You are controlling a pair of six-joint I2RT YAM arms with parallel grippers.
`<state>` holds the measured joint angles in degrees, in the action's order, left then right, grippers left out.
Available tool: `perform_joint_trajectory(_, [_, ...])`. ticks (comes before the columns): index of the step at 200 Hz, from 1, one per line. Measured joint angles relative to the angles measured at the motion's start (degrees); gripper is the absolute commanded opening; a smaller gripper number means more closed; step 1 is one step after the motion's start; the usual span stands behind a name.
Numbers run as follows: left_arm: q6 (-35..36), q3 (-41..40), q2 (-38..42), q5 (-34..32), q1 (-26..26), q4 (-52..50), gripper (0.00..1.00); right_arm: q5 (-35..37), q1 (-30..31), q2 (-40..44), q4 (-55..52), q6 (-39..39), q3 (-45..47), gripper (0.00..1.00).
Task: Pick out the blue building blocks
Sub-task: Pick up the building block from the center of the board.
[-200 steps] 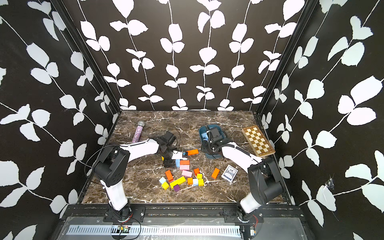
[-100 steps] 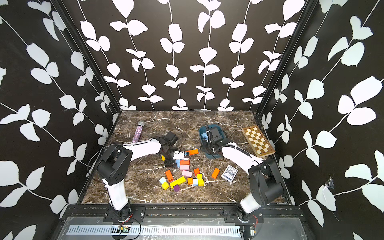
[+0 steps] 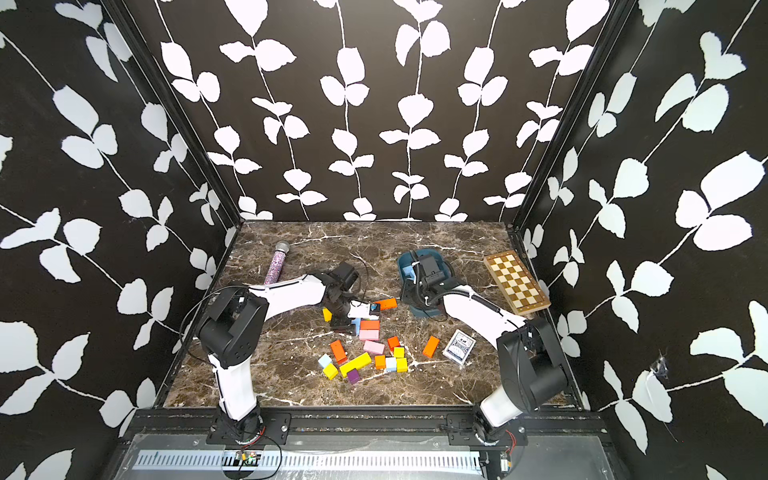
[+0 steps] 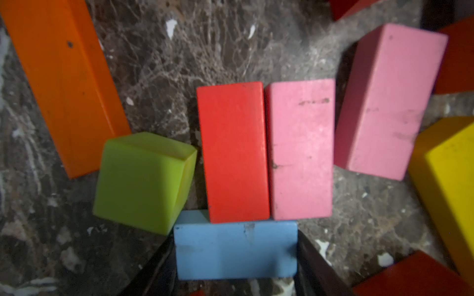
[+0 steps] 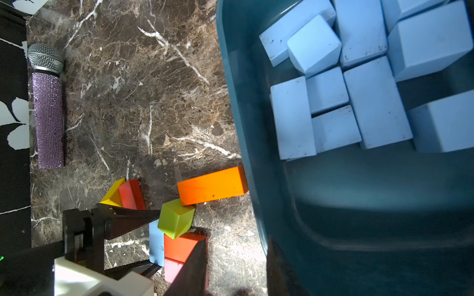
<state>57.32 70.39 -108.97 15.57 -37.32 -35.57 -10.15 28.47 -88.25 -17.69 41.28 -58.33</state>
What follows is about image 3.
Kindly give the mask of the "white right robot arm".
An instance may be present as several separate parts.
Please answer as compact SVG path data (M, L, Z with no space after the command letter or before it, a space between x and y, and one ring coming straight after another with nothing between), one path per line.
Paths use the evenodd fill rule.
M401 300L416 316L443 313L495 347L501 385L475 414L485 433L534 412L569 386L565 354L546 318L526 319L482 297L435 250L411 250L397 264Z

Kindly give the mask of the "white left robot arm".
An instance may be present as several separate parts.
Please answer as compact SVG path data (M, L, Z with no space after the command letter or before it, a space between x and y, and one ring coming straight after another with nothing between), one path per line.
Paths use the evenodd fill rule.
M228 419L239 422L258 407L250 362L267 320L317 305L329 310L334 319L378 318L379 305L351 292L357 279L356 269L342 262L330 271L269 285L235 285L219 293L205 310L196 336L213 366L219 405Z

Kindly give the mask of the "small light blue block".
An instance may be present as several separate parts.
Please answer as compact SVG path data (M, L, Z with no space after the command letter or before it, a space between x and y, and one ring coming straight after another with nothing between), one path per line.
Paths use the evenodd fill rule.
M324 354L318 359L318 363L322 368L325 368L332 363L332 360L327 354Z

